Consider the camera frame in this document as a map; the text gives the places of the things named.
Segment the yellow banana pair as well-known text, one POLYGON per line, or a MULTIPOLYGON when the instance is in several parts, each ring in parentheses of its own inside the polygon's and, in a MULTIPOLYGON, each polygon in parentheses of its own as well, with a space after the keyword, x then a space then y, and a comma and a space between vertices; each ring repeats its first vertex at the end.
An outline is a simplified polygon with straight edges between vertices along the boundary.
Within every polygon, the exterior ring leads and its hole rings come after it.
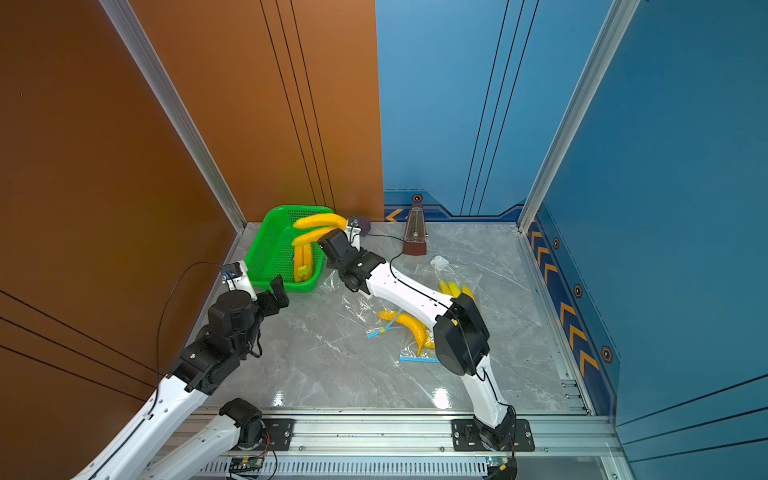
POLYGON ((303 283, 312 278, 314 274, 313 249, 310 244, 294 247, 294 281, 303 283))

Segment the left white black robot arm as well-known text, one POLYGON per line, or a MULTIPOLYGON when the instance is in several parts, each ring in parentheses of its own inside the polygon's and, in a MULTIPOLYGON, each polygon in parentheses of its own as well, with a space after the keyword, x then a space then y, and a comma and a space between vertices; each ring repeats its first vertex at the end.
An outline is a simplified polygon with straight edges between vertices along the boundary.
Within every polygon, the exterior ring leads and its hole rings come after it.
POLYGON ((140 411, 79 473, 79 479, 190 479, 235 447, 268 446, 262 412, 235 398, 196 435, 163 458, 157 456, 177 428, 248 357, 259 357, 263 320, 289 304, 276 276, 268 290, 234 289, 208 310, 208 323, 185 347, 140 411))

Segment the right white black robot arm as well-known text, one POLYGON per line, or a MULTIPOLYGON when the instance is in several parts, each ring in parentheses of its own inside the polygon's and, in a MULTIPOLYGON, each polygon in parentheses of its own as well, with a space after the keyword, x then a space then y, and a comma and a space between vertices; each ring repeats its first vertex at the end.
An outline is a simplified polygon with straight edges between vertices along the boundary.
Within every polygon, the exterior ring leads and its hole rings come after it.
POLYGON ((441 293, 399 272, 384 257, 354 246, 345 231, 325 227, 310 238, 330 268, 352 292, 393 303, 431 333, 441 365, 461 378, 471 399, 482 445, 493 451, 515 448, 517 412, 498 387, 490 356, 490 331, 469 294, 441 293))

